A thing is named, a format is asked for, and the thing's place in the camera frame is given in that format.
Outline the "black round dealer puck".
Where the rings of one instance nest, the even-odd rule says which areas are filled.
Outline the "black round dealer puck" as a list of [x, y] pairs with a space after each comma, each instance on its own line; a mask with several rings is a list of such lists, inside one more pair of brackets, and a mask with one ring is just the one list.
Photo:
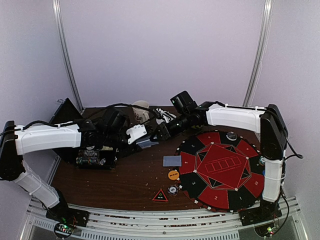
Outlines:
[[226, 134], [226, 138], [230, 141], [236, 141], [238, 136], [236, 133], [234, 133], [233, 131], [229, 131], [227, 134]]

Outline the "dealt card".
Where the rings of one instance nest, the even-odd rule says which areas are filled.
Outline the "dealt card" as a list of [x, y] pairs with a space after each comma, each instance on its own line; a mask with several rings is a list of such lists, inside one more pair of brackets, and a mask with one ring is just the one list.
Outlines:
[[163, 167], [181, 167], [182, 157], [180, 155], [171, 155], [163, 157]]

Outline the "orange big blind button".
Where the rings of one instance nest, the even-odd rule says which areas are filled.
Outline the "orange big blind button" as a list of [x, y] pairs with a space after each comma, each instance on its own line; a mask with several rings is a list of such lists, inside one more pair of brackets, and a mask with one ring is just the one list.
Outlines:
[[177, 170], [171, 170], [168, 174], [167, 174], [168, 178], [172, 181], [176, 181], [179, 179], [180, 177], [180, 173]]

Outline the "poker chip stack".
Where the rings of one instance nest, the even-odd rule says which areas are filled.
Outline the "poker chip stack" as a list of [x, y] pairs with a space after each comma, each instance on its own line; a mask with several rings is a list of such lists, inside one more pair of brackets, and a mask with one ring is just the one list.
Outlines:
[[264, 165], [266, 164], [265, 158], [264, 158], [263, 156], [261, 156], [261, 157], [259, 158], [258, 163], [259, 163], [261, 166], [264, 166]]
[[178, 194], [179, 187], [177, 185], [171, 185], [167, 188], [167, 192], [169, 195], [175, 196]]

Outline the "blue grey cloth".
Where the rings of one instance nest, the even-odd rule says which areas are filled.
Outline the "blue grey cloth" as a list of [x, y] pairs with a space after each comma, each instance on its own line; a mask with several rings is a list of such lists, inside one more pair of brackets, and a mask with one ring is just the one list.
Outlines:
[[149, 138], [147, 139], [141, 139], [136, 143], [141, 149], [150, 148], [154, 145], [158, 145], [158, 141], [151, 141]]

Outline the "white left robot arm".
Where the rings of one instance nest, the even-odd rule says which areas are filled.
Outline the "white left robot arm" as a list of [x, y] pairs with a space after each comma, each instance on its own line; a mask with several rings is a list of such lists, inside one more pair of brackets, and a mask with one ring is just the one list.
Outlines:
[[49, 156], [75, 161], [80, 150], [101, 151], [103, 147], [128, 148], [133, 145], [129, 117], [117, 109], [94, 120], [77, 117], [62, 122], [35, 120], [26, 125], [8, 120], [0, 128], [0, 179], [19, 185], [39, 199], [61, 222], [72, 211], [57, 188], [42, 177], [42, 163]]

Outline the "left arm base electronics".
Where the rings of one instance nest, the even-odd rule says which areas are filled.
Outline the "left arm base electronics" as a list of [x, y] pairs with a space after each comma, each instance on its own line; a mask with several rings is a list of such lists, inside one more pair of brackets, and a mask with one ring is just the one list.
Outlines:
[[53, 233], [58, 239], [69, 238], [77, 227], [86, 227], [90, 213], [85, 210], [69, 208], [64, 216], [58, 216], [52, 210], [46, 210], [46, 218], [55, 220]]

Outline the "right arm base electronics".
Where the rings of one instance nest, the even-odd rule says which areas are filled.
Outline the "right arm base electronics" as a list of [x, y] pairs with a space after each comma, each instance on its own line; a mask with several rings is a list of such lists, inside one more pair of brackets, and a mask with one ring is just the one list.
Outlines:
[[280, 226], [282, 212], [279, 203], [261, 200], [258, 207], [239, 212], [243, 226], [254, 225], [254, 232], [263, 238], [272, 237]]

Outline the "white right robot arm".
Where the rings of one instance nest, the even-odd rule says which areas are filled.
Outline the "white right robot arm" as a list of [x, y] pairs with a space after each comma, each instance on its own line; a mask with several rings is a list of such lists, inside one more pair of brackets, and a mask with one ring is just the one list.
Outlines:
[[260, 152], [265, 161], [262, 198], [267, 202], [257, 208], [256, 216], [261, 221], [268, 220], [276, 212], [273, 203], [281, 193], [289, 135], [279, 108], [275, 104], [267, 107], [244, 107], [219, 101], [197, 104], [185, 90], [170, 101], [180, 115], [156, 127], [154, 134], [159, 141], [171, 139], [196, 125], [238, 128], [260, 135]]

